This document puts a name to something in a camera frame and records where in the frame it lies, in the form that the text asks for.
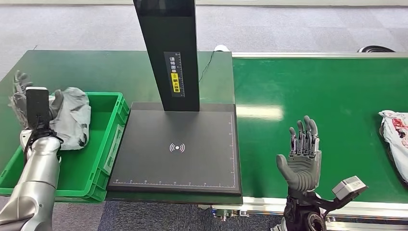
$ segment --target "black cable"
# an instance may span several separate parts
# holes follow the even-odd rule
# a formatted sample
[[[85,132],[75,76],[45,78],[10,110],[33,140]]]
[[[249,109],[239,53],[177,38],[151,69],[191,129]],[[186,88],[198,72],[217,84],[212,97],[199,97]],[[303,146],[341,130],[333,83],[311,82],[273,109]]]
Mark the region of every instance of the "black cable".
[[[35,132],[34,130],[31,131],[31,135],[30,135],[30,137],[28,138],[27,144],[25,145],[25,148],[24,148],[24,152],[23,152],[23,167],[25,167],[26,164],[27,164],[27,160],[28,160],[28,158],[27,158],[28,147],[30,146],[30,142],[31,142],[31,139],[33,138],[34,132]]]
[[[216,51],[213,51],[213,52],[211,53],[210,60],[208,61],[207,65],[205,66],[204,70],[202,71],[201,77],[200,77],[200,79],[198,80],[198,82],[200,82],[201,79],[203,79],[204,72],[207,71],[207,69],[208,69],[208,67],[209,67],[209,65],[210,65],[210,63],[211,63],[211,60],[213,60],[213,56],[214,56],[214,53],[215,53],[215,52],[216,52]]]
[[[387,47],[372,45],[372,46],[362,47],[357,52],[358,53],[366,53],[366,52],[370,53],[370,52],[395,52],[395,51]]]

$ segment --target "crumpled fabric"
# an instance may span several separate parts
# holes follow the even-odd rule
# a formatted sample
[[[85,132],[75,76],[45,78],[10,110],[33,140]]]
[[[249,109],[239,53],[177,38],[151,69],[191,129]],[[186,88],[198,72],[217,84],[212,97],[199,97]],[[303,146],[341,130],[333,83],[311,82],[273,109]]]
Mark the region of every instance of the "crumpled fabric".
[[[391,155],[401,178],[408,182],[408,113],[384,110],[382,116],[382,136],[390,145]]]
[[[78,88],[67,88],[62,94],[63,105],[57,117],[50,122],[50,127],[64,141],[61,150],[79,150],[89,142],[89,99]]]

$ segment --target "gray robotic hand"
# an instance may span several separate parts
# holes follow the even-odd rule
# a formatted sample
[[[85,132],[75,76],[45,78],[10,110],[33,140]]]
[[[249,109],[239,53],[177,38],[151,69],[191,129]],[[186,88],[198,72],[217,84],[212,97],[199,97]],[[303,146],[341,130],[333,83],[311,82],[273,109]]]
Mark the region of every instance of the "gray robotic hand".
[[[278,169],[289,188],[301,192],[312,191],[318,187],[321,163],[316,123],[308,116],[304,117],[304,121],[305,126],[300,120],[297,121],[297,137],[294,128],[289,128],[291,150],[288,161],[281,154],[276,156]]]
[[[27,128],[27,98],[26,98],[26,89],[32,87],[33,82],[30,81],[29,76],[26,73],[16,71],[14,74],[14,83],[13,83],[13,95],[10,97],[11,106],[20,121],[22,127]],[[61,93],[61,90],[56,90],[54,92],[55,99],[50,100],[50,115],[51,120],[56,118],[58,112],[63,104],[64,96]]]

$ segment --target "green plastic crate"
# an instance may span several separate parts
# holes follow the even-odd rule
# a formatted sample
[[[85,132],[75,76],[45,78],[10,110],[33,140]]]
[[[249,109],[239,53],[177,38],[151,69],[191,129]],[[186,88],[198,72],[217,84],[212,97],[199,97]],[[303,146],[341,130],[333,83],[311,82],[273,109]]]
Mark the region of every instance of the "green plastic crate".
[[[98,203],[106,185],[129,115],[121,93],[87,92],[91,106],[89,143],[81,150],[60,151],[61,169],[55,201]],[[23,171],[21,147],[0,175],[0,195],[11,195]]]

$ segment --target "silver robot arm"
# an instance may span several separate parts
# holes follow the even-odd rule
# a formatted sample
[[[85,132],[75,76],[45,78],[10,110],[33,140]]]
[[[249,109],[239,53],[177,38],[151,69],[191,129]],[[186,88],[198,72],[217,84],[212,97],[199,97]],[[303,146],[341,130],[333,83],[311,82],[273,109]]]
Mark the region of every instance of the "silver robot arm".
[[[31,130],[23,130],[20,142],[25,149]],[[60,173],[57,152],[59,139],[38,138],[27,149],[27,163],[10,200],[0,211],[0,231],[51,231],[55,189]]]

